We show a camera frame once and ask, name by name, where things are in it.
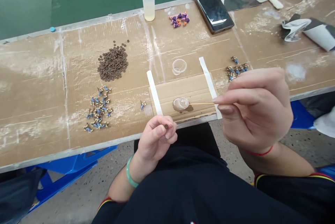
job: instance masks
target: glue blob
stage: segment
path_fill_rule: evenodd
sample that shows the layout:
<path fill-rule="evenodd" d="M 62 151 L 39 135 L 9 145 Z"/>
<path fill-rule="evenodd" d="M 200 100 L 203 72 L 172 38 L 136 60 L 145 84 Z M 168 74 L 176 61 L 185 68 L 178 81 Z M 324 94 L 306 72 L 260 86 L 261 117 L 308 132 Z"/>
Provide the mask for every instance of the glue blob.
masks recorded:
<path fill-rule="evenodd" d="M 173 101 L 173 108 L 176 111 L 186 110 L 188 106 L 189 106 L 189 101 L 187 100 L 187 98 L 181 97 Z"/>

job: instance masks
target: black phone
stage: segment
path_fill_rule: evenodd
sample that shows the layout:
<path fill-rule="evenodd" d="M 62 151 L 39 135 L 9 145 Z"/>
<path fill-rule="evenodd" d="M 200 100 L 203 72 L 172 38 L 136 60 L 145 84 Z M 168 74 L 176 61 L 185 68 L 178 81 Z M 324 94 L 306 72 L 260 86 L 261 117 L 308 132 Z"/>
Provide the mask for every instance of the black phone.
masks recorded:
<path fill-rule="evenodd" d="M 234 26 L 221 0 L 194 0 L 212 34 L 217 34 Z"/>

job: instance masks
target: small plastic cup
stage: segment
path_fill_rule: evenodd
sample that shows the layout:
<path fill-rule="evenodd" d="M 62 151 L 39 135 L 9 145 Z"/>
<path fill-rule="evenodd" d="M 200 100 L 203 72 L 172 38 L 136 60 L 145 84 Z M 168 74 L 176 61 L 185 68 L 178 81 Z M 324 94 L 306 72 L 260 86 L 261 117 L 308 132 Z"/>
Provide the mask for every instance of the small plastic cup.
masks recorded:
<path fill-rule="evenodd" d="M 175 75 L 180 75 L 181 73 L 183 73 L 186 70 L 186 68 L 187 68 L 186 61 L 184 61 L 182 59 L 177 59 L 172 64 L 172 72 Z"/>

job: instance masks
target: finger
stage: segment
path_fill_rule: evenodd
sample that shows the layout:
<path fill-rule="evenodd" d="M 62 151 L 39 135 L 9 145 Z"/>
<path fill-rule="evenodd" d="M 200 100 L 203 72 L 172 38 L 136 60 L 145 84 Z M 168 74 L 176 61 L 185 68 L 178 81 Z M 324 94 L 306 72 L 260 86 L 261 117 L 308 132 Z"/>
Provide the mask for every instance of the finger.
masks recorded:
<path fill-rule="evenodd" d="M 172 128 L 173 120 L 171 117 L 158 115 L 150 119 L 149 122 L 147 123 L 147 126 L 149 126 L 151 129 L 154 129 L 161 124 L 164 125 L 165 127 L 167 126 L 167 128 Z"/>
<path fill-rule="evenodd" d="M 215 104 L 255 105 L 261 101 L 256 89 L 233 89 L 213 99 Z"/>
<path fill-rule="evenodd" d="M 246 126 L 240 110 L 235 105 L 220 104 L 217 108 L 222 114 L 223 133 L 230 142 L 241 148 L 247 147 L 244 144 L 246 140 L 250 143 L 253 142 L 254 137 Z"/>
<path fill-rule="evenodd" d="M 154 142 L 157 142 L 160 138 L 164 137 L 166 134 L 166 129 L 164 125 L 159 125 L 156 128 L 154 128 L 152 131 L 150 131 L 150 134 L 148 134 L 148 137 L 146 138 L 147 144 L 152 144 Z"/>
<path fill-rule="evenodd" d="M 283 106 L 290 106 L 290 92 L 283 69 L 263 68 L 250 72 L 253 73 L 240 75 L 239 78 L 234 79 L 228 90 L 264 88 L 277 97 Z"/>
<path fill-rule="evenodd" d="M 173 127 L 166 130 L 165 138 L 170 139 L 176 133 L 176 130 L 177 124 L 173 123 Z"/>

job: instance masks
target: toothpick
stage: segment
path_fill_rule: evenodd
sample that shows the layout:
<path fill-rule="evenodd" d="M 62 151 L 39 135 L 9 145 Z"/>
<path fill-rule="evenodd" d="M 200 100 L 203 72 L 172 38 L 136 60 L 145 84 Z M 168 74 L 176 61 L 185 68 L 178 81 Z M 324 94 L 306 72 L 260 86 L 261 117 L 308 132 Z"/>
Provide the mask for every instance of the toothpick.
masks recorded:
<path fill-rule="evenodd" d="M 204 104 L 214 104 L 214 103 L 190 103 L 190 105 L 204 105 Z"/>

